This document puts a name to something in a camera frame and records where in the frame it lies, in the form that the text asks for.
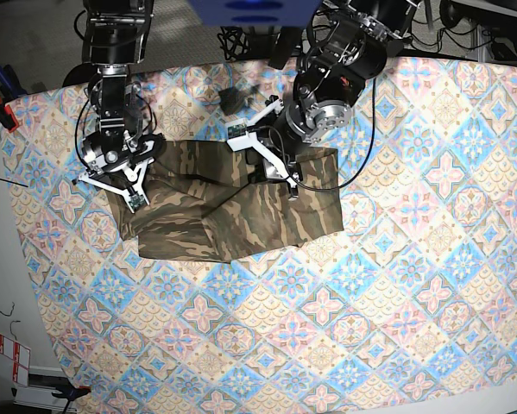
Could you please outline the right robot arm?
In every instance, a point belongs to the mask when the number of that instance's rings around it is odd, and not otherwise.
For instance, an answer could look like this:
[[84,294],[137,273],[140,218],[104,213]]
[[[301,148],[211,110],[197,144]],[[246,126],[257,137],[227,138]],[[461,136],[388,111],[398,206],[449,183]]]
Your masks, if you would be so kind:
[[142,97],[142,85],[130,78],[131,66],[142,62],[154,4],[151,1],[86,1],[82,60],[95,74],[86,88],[83,114],[94,110],[94,132],[81,125],[74,147],[84,171],[74,179],[119,196],[130,212],[148,204],[143,181],[161,151],[154,112]]

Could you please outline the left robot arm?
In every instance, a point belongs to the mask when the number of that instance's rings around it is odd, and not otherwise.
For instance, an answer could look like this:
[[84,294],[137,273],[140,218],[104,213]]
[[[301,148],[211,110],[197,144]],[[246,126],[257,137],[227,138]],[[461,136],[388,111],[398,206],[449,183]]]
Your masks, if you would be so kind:
[[351,110],[368,80],[375,79],[388,58],[398,54],[420,1],[322,1],[313,14],[328,21],[318,27],[283,28],[269,66],[281,69],[303,39],[309,47],[296,61],[290,100],[269,96],[249,120],[227,126],[228,145],[244,152],[254,166],[251,183],[281,183],[291,198],[305,189],[297,156],[329,132],[350,124]]

